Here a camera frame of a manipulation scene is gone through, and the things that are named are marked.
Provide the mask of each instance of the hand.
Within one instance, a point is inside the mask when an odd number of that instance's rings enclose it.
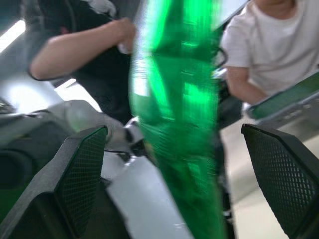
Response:
[[[118,20],[118,24],[123,36],[118,46],[119,50],[124,54],[131,54],[136,35],[136,27],[128,18]]]

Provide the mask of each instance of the black mesh panel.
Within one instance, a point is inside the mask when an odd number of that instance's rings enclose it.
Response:
[[[82,236],[101,175],[105,131],[86,138],[58,187],[59,201],[77,236]]]
[[[284,232],[291,237],[318,188],[277,139],[256,130],[245,138],[259,186]]]

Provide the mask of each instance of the plastic bottle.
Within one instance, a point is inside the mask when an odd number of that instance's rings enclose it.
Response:
[[[218,9],[214,0],[147,1],[131,71],[133,113],[195,239],[225,238],[210,142],[218,104],[211,79]]]

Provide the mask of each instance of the black cable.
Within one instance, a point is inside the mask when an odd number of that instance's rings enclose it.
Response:
[[[105,150],[105,152],[108,153],[116,153],[121,159],[123,159],[124,162],[128,162],[131,158],[131,154],[128,152],[124,152],[124,151],[118,151],[118,150]]]
[[[218,52],[221,52],[224,57],[224,60],[216,66],[216,68],[221,68],[228,61],[228,55],[226,51],[221,47],[218,48]]]
[[[76,32],[76,28],[77,28],[74,10],[73,10],[72,5],[69,2],[69,0],[64,0],[64,1],[65,1],[65,4],[66,4],[66,6],[67,6],[67,8],[69,10],[69,13],[70,13],[71,32],[74,33],[74,32]]]

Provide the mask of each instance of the ceiling light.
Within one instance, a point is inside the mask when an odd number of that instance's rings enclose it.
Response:
[[[0,53],[3,52],[11,43],[14,42],[25,31],[25,22],[18,21],[5,34],[0,37]]]

